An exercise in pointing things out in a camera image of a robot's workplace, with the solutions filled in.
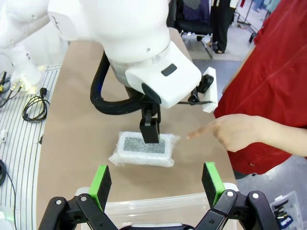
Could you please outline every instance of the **corrugated metal surface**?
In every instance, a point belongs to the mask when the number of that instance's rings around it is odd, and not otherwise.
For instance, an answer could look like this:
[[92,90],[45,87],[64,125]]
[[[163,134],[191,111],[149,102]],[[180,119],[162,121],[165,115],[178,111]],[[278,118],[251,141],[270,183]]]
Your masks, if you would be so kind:
[[[49,66],[44,87],[48,89],[46,99],[51,96],[61,65]],[[16,193],[16,216],[18,230],[36,230],[36,185],[41,145],[45,122],[30,123],[22,118],[22,112],[32,95],[16,97],[0,109],[0,130],[8,131],[6,143],[0,143],[0,158],[5,162],[12,177]],[[38,114],[40,105],[33,106],[29,114]],[[0,206],[13,208],[14,193],[11,183],[5,180],[0,188]]]

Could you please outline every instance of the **bubble wrap package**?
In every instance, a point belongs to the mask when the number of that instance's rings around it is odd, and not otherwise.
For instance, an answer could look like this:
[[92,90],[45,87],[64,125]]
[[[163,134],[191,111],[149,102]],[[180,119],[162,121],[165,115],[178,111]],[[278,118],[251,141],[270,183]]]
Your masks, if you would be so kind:
[[120,132],[116,149],[109,160],[115,165],[129,163],[172,167],[173,147],[179,139],[173,134],[160,134],[158,144],[145,144],[140,132]]

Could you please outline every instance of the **black pants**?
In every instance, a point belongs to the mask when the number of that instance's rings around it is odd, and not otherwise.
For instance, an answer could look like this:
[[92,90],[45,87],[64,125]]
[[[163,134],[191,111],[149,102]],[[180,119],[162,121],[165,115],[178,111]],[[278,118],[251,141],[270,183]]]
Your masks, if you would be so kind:
[[219,6],[211,7],[210,24],[213,30],[213,42],[217,42],[218,50],[222,52],[226,50],[227,31],[235,12],[229,4],[230,0],[220,0]]

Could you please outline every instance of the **table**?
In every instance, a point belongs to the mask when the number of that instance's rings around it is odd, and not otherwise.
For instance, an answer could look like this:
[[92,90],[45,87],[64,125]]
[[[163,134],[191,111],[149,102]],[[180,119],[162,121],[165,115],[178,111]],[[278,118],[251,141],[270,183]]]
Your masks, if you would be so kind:
[[[189,57],[177,32],[172,41]],[[227,152],[212,134],[187,140],[192,130],[214,120],[201,106],[176,105],[162,109],[161,133],[181,136],[173,151],[172,168],[125,165],[117,167],[112,155],[120,131],[139,131],[141,112],[111,116],[90,102],[90,87],[103,48],[94,42],[72,42],[65,56],[48,110],[37,182],[37,227],[50,198],[71,199],[76,190],[90,186],[100,164],[108,164],[112,187],[108,201],[129,201],[203,192],[201,174],[205,161],[216,162],[224,182],[236,183]],[[127,98],[110,68],[103,87],[108,101]]]

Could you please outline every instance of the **thick black hose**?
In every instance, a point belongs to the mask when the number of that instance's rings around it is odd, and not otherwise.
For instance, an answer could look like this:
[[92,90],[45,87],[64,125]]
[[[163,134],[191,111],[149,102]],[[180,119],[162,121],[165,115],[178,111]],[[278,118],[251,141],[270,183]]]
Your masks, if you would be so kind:
[[107,102],[101,97],[102,86],[109,67],[110,62],[104,52],[91,86],[90,99],[95,108],[101,113],[108,115],[129,114],[142,109],[144,107],[143,100],[145,95],[140,92],[137,92],[129,99],[118,102]]

